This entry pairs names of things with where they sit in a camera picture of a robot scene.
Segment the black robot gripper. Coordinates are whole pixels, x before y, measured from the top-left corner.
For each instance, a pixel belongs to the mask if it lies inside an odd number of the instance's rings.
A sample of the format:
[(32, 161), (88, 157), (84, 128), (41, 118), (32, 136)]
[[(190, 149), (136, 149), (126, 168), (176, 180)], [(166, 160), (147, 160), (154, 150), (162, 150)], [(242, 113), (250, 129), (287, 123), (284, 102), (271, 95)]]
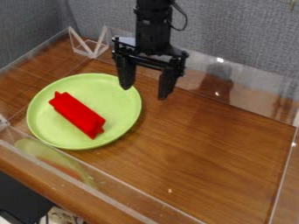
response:
[(138, 66), (162, 70), (158, 99), (166, 100), (188, 58), (171, 44), (172, 30), (180, 32), (187, 27), (187, 14), (175, 0), (136, 0), (134, 13), (135, 36), (112, 38), (119, 84), (124, 90), (134, 86)]

